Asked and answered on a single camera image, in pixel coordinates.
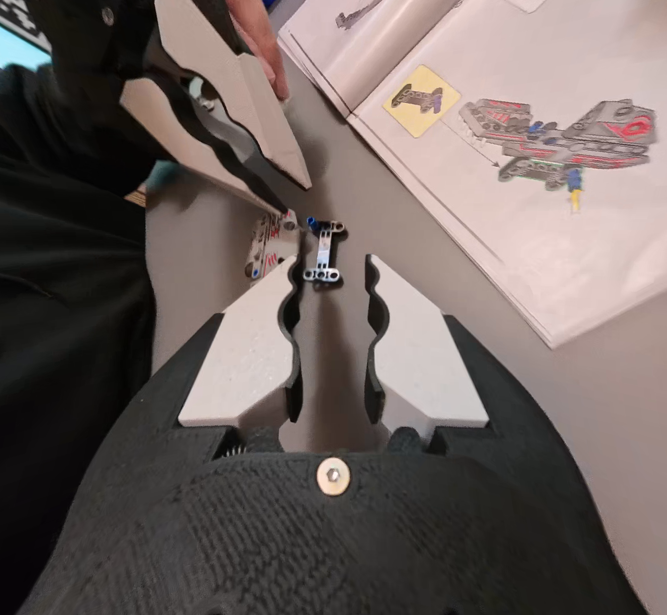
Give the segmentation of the person's left hand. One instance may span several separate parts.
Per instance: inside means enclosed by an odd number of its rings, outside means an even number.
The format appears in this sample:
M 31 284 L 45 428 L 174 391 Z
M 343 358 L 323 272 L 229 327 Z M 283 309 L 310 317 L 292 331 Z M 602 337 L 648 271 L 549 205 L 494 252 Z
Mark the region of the person's left hand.
M 247 47 L 260 61 L 279 102 L 289 99 L 289 87 L 278 40 L 262 0 L 225 0 Z

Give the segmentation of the open brick instruction booklet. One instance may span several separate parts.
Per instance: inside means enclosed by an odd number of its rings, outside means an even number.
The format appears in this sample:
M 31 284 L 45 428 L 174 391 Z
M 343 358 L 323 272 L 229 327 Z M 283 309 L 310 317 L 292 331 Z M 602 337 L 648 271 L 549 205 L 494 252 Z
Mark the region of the open brick instruction booklet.
M 279 44 L 550 347 L 666 290 L 666 0 L 306 0 Z

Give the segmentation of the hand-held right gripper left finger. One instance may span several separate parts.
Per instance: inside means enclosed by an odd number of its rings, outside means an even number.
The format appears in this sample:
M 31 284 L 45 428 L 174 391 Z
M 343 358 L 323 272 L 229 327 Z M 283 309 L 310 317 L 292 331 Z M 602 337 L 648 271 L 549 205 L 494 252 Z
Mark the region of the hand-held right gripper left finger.
M 222 313 L 186 401 L 183 427 L 279 429 L 303 406 L 302 363 L 292 336 L 299 321 L 293 254 Z

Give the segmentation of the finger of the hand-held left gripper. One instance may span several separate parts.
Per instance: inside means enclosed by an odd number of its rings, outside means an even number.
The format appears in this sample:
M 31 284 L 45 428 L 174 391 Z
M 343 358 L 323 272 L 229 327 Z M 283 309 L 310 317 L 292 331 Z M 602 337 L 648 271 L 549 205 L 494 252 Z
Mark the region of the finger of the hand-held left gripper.
M 246 167 L 225 139 L 241 143 L 248 152 L 249 136 L 207 111 L 183 85 L 162 72 L 149 72 L 125 82 L 122 107 L 185 169 L 209 180 L 231 194 L 275 215 L 287 206 L 261 174 Z
M 208 81 L 228 118 L 253 137 L 263 157 L 304 190 L 312 181 L 299 144 L 253 55 L 236 54 L 193 0 L 155 0 L 164 51 L 180 69 Z

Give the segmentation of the grey desk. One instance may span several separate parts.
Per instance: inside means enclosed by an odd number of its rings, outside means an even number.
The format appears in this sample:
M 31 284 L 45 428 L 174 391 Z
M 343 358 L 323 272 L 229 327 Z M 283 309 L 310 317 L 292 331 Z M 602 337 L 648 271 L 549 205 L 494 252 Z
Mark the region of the grey desk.
M 313 178 L 280 184 L 300 218 L 345 223 L 341 286 L 304 287 L 294 336 L 304 373 L 290 451 L 374 450 L 363 403 L 368 324 L 364 258 L 377 254 L 452 314 L 517 377 L 551 419 L 588 482 L 607 535 L 651 614 L 666 613 L 666 294 L 550 350 L 380 159 L 284 56 L 288 119 Z M 154 374 L 246 289 L 258 212 L 198 176 L 147 194 L 147 266 L 157 302 Z

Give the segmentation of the person's black clothing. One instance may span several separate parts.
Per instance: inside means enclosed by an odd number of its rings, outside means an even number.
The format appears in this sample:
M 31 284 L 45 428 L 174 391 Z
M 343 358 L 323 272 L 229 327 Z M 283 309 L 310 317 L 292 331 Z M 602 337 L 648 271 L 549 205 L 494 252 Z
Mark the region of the person's black clothing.
M 1 69 L 1 613 L 40 575 L 100 444 L 151 371 L 146 217 L 158 152 Z

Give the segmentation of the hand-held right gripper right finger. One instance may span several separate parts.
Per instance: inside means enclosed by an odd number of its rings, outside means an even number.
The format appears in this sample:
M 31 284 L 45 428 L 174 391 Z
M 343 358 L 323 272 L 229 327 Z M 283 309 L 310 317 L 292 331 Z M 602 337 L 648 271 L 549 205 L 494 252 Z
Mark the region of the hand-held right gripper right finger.
M 372 425 L 483 428 L 489 416 L 439 307 L 377 255 L 365 257 L 374 331 L 364 404 Z

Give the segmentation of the black H-shaped brick piece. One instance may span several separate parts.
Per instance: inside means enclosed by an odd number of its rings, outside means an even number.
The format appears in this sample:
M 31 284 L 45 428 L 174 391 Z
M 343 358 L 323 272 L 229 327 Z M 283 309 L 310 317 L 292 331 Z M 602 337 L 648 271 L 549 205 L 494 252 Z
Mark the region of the black H-shaped brick piece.
M 306 223 L 310 232 L 318 237 L 318 251 L 315 267 L 303 271 L 303 281 L 313 285 L 341 284 L 341 273 L 331 265 L 331 251 L 334 238 L 346 233 L 344 223 L 337 220 L 316 219 L 312 216 L 307 217 Z

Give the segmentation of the grey red toy brick model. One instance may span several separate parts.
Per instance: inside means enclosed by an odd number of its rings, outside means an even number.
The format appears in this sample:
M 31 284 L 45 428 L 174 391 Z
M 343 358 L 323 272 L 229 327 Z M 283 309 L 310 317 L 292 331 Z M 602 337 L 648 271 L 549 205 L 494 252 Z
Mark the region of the grey red toy brick model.
M 299 255 L 302 228 L 297 214 L 288 210 L 282 216 L 263 214 L 252 228 L 252 240 L 244 267 L 251 286 L 293 255 Z

